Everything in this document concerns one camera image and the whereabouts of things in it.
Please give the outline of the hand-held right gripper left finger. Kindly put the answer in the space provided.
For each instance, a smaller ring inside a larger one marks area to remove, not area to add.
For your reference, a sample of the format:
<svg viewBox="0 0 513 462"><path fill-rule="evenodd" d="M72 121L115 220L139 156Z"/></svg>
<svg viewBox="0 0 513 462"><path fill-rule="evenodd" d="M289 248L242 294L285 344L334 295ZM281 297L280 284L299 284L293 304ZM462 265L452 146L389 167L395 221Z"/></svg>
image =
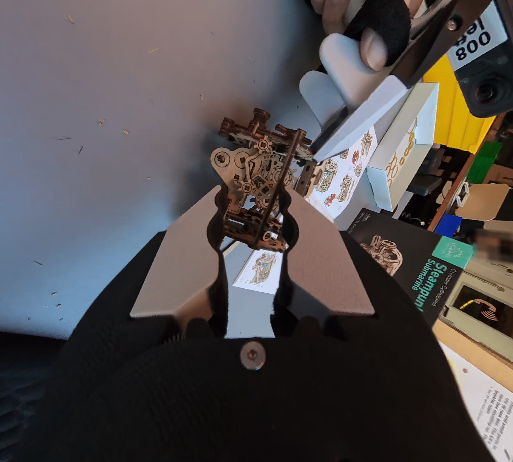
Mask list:
<svg viewBox="0 0 513 462"><path fill-rule="evenodd" d="M202 318L224 337L228 284L221 245L228 189L217 185L171 224L130 312L131 318L172 318L182 332Z"/></svg>

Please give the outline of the grey desk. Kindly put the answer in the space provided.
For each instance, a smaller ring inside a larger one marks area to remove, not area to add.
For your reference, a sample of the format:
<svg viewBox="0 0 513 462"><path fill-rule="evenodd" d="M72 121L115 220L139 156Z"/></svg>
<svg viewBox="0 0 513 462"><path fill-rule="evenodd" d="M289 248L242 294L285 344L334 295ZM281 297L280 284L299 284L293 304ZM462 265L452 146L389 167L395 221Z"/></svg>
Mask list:
<svg viewBox="0 0 513 462"><path fill-rule="evenodd" d="M304 0L1 0L1 334L67 338L216 184L224 117L318 125Z"/></svg>

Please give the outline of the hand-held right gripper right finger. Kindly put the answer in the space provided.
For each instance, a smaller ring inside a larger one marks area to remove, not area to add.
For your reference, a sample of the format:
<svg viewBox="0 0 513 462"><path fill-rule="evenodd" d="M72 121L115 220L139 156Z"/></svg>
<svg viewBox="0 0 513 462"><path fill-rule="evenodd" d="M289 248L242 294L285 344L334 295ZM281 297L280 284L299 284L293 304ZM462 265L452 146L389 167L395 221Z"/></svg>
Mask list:
<svg viewBox="0 0 513 462"><path fill-rule="evenodd" d="M275 337L292 335L302 319L321 331L340 317L373 317L373 307L337 226L295 190L281 189L283 254L273 300Z"/></svg>

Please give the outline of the assembly instruction booklet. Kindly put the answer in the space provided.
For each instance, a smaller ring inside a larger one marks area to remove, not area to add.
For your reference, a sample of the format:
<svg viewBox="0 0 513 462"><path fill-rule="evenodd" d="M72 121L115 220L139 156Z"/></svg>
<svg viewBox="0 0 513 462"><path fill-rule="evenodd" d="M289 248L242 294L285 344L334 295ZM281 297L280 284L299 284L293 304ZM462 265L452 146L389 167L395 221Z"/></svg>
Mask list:
<svg viewBox="0 0 513 462"><path fill-rule="evenodd" d="M378 146L374 127L348 149L329 158L320 179L305 198L330 221L349 204L367 164ZM274 295L279 286L283 254L254 250L233 285Z"/></svg>

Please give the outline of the yellow plastic bin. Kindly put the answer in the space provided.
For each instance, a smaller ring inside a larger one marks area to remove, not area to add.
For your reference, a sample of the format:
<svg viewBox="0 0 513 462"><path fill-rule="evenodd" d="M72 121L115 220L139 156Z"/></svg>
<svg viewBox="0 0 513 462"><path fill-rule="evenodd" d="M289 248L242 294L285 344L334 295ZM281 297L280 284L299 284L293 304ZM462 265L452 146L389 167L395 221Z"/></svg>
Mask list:
<svg viewBox="0 0 513 462"><path fill-rule="evenodd" d="M470 113L446 55L423 82L439 84L434 143L475 154L496 117L482 119Z"/></svg>

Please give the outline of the wooden display board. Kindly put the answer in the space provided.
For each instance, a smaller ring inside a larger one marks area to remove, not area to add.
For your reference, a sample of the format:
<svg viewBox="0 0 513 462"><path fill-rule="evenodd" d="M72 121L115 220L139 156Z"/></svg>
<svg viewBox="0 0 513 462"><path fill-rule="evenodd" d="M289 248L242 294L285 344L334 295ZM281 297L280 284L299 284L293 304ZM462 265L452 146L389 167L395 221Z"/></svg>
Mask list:
<svg viewBox="0 0 513 462"><path fill-rule="evenodd" d="M433 333L440 342L497 382L499 379L512 379L511 361L459 330L437 319L433 325Z"/></svg>

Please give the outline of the blue plastic bin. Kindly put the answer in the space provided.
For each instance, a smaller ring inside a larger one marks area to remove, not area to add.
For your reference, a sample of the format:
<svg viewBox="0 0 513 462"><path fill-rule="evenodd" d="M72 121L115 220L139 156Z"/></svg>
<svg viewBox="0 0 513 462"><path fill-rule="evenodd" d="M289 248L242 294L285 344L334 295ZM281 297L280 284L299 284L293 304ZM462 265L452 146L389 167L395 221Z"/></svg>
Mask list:
<svg viewBox="0 0 513 462"><path fill-rule="evenodd" d="M463 218L452 214L443 214L437 223L434 233L448 238L453 238L458 232Z"/></svg>

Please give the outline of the grey framed dark panel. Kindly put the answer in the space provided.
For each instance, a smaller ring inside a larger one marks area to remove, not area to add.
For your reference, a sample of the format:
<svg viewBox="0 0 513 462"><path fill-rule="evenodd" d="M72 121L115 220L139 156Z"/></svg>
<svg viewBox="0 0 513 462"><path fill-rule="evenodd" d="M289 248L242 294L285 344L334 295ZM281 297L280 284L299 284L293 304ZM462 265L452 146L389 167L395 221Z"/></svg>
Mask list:
<svg viewBox="0 0 513 462"><path fill-rule="evenodd" d="M467 335L481 329L512 338L512 285L491 283L464 272L446 303L443 317Z"/></svg>

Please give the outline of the brown cardboard piece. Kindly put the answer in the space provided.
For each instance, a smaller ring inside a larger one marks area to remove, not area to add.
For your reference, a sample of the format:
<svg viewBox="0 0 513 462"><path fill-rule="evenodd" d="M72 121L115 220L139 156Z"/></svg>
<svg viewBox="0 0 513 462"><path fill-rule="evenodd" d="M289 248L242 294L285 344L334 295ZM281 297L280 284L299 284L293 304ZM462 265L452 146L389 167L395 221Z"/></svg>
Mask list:
<svg viewBox="0 0 513 462"><path fill-rule="evenodd" d="M511 191L512 188L506 183L471 185L465 203L454 214L465 220L492 221Z"/></svg>

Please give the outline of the dark green box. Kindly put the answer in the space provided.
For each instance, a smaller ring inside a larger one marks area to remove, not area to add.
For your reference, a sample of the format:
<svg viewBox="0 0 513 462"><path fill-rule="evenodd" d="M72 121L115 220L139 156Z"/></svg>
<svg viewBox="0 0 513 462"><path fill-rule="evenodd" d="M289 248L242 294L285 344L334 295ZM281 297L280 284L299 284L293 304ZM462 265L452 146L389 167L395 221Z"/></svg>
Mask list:
<svg viewBox="0 0 513 462"><path fill-rule="evenodd" d="M441 184L443 184L441 177L434 175L416 175L410 182L407 192L420 196L428 196Z"/></svg>

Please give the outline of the white cardboard box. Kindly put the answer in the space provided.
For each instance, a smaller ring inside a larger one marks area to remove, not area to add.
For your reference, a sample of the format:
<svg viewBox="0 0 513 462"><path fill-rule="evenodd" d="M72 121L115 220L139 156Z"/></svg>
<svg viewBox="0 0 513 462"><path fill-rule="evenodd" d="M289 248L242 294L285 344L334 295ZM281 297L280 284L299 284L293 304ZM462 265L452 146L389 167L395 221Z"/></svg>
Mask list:
<svg viewBox="0 0 513 462"><path fill-rule="evenodd" d="M393 211L434 142L439 83L418 83L367 165L376 205Z"/></svg>

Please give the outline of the wooden mechanical model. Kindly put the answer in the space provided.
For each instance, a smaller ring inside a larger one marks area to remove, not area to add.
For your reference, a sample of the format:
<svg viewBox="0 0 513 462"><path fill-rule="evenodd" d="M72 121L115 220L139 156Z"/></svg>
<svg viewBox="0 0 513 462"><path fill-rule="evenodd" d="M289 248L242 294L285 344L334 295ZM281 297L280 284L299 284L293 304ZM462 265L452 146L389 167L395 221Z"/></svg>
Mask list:
<svg viewBox="0 0 513 462"><path fill-rule="evenodd" d="M224 118L219 136L237 148L218 148L210 161L228 189L225 236L255 250L283 253L287 244L276 189L296 189L305 196L318 163L304 130L279 124L269 129L270 117L255 108L246 126Z"/></svg>

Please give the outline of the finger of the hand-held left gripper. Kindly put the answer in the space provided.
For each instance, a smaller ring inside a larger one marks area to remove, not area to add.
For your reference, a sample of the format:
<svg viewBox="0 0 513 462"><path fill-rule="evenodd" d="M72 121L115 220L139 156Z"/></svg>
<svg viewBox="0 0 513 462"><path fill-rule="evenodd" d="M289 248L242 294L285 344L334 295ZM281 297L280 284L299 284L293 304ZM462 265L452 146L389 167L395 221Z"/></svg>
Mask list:
<svg viewBox="0 0 513 462"><path fill-rule="evenodd" d="M311 145L313 158L321 162L361 139L408 91L394 75L388 76L369 98L342 122L335 121Z"/></svg>

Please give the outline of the black model kit box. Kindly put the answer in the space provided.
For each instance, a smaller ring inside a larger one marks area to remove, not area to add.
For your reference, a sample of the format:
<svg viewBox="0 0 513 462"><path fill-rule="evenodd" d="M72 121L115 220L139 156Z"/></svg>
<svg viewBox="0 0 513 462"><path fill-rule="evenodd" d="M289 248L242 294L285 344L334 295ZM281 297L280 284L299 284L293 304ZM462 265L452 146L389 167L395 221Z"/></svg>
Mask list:
<svg viewBox="0 0 513 462"><path fill-rule="evenodd" d="M362 209L348 234L401 286L432 327L472 258L472 247Z"/></svg>

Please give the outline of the tablet screen on stand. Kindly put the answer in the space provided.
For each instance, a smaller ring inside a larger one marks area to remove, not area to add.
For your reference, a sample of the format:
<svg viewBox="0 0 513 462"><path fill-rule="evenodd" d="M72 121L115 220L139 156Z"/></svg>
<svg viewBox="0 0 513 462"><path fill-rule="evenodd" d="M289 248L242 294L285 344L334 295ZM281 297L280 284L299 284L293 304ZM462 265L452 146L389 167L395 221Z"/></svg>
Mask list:
<svg viewBox="0 0 513 462"><path fill-rule="evenodd" d="M445 344L440 346L468 414L492 457L495 461L512 461L512 392Z"/></svg>

